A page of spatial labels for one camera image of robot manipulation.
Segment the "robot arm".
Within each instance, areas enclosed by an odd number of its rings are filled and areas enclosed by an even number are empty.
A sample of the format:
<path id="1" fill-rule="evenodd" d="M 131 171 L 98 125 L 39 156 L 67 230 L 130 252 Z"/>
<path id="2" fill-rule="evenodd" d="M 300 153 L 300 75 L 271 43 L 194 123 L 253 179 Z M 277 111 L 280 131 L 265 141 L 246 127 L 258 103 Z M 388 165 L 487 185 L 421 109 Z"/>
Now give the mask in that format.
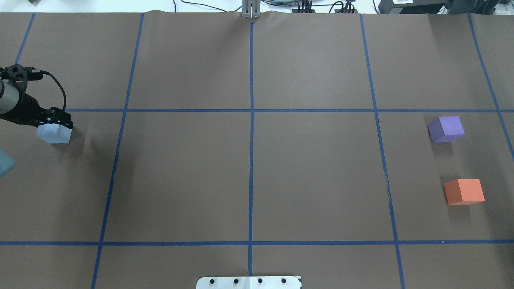
<path id="1" fill-rule="evenodd" d="M 2 120 L 36 127 L 36 136 L 46 143 L 70 142 L 73 122 L 71 115 L 64 109 L 43 109 L 36 99 L 5 81 L 1 82 L 0 104 Z"/>

